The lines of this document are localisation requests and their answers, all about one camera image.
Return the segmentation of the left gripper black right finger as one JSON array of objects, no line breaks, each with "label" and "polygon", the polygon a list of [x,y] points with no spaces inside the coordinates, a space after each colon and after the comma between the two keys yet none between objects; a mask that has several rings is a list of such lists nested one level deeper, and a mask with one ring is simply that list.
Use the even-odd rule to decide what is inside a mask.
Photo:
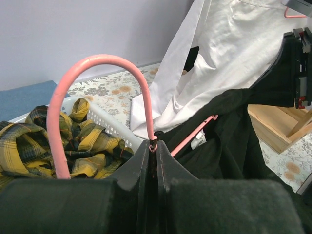
[{"label": "left gripper black right finger", "polygon": [[161,234],[302,234],[286,190],[271,180],[199,180],[157,144]]}]

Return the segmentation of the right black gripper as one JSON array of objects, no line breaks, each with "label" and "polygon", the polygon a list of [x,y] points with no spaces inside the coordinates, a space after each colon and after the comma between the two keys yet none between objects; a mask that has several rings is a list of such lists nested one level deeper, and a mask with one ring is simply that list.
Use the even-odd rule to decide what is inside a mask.
[{"label": "right black gripper", "polygon": [[274,62],[251,90],[250,104],[297,109],[312,104],[312,33],[308,27],[283,35]]}]

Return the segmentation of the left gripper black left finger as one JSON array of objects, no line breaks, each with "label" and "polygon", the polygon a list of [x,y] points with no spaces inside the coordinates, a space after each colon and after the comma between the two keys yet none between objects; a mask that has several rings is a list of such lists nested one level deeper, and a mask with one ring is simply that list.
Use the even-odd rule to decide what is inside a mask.
[{"label": "left gripper black left finger", "polygon": [[140,234],[149,141],[105,179],[16,179],[0,194],[3,234]]}]

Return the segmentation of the white shirt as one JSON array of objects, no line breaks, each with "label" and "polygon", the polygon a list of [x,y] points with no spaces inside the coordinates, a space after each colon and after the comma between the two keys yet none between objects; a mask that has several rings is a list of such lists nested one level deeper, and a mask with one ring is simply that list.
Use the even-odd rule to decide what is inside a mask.
[{"label": "white shirt", "polygon": [[284,33],[307,24],[284,12],[278,0],[194,1],[149,87],[154,130],[182,124],[226,90],[250,87]]}]

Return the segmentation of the pink wire hanger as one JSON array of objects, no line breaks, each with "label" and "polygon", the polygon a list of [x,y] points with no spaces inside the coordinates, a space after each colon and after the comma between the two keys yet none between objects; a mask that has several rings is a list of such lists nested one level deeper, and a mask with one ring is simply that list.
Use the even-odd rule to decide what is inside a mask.
[{"label": "pink wire hanger", "polygon": [[306,18],[307,16],[301,13],[298,13],[294,11],[293,9],[290,9],[289,7],[287,7],[284,11],[284,17],[287,19],[290,19],[290,18]]}]

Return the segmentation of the wooden clothes rack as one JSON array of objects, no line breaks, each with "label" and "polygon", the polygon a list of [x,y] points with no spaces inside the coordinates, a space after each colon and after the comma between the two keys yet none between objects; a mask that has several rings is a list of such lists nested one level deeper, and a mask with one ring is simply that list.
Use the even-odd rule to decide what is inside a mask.
[{"label": "wooden clothes rack", "polygon": [[302,193],[312,173],[311,110],[249,105],[248,113],[267,166]]}]

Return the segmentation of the white plastic basket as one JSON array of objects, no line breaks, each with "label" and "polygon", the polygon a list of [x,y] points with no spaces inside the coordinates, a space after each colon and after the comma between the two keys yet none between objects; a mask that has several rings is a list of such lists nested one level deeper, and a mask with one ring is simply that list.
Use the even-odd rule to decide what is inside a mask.
[{"label": "white plastic basket", "polygon": [[[69,115],[72,112],[74,103],[82,97],[66,97],[61,106],[61,112]],[[98,105],[89,102],[89,109],[87,113],[87,119],[91,119],[95,124],[105,127],[105,131],[113,136],[122,138],[125,141],[125,146],[129,147],[135,153],[142,143],[142,140],[136,137],[131,130],[125,125],[116,120],[112,115],[101,109]],[[25,122],[29,113],[16,117],[12,120],[8,120],[12,123]]]}]

